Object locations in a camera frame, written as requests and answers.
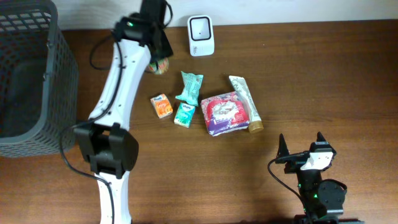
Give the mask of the white cream tube gold cap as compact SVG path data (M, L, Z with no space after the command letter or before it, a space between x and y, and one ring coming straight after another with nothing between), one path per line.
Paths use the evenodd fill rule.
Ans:
M249 125L248 130L250 133L258 133L264 129L262 124L262 119L257 111L257 108L254 104L251 92L248 88L248 84L246 83L245 78L230 75L229 80L235 90L235 92L239 95L239 98L243 102L245 110L249 116Z

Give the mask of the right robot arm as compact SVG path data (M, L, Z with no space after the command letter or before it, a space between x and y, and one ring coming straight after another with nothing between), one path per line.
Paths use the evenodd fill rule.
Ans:
M321 133L317 133L317 139L311 143L309 150L295 154L289 152L284 135L279 135L276 158L268 163L267 170L300 200L304 214L296 215L294 223L362 223L358 219L339 219L344 213L343 204L348 188L340 181L322 178L322 172L331 167L335 156L335 149ZM276 178L271 171L273 163L285 165L285 174L297 176L297 191Z

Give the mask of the mint green wipes packet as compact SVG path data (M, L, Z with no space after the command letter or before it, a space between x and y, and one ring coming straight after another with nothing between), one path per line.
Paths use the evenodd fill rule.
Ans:
M198 106L198 96L203 82L203 75L181 72L184 88L175 98L189 105Z

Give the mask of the teal tissue pack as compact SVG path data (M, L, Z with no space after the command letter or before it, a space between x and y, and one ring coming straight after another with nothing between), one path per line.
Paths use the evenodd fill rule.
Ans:
M189 128L192 122L195 107L186 103L180 103L177 113L174 118L174 123Z

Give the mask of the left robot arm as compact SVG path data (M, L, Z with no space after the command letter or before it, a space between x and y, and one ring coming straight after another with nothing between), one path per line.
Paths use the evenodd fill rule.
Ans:
M87 121L72 130L99 188L101 223L132 223L129 174L139 144L129 132L131 111L141 78L151 63L172 56L164 32L166 0L143 1L139 12L122 17L111 31L113 57L102 94Z

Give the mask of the orange tissue pack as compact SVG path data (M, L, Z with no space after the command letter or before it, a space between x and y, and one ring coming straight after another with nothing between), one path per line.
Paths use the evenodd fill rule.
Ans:
M164 118L173 113L172 105L165 94L160 94L150 99L152 106L155 109L156 115L159 118Z

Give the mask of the red purple pad package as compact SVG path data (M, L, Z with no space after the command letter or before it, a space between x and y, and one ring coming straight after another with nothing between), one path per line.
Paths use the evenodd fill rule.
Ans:
M246 129L249 116L238 94L233 91L201 101L206 128L211 136Z

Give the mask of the green lid glass jar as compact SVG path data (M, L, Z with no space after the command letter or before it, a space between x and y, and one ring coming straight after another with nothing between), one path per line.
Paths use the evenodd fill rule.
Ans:
M169 69L169 59L163 58L156 62L150 63L147 66L146 71L149 73L154 73L156 75L162 75L168 69Z

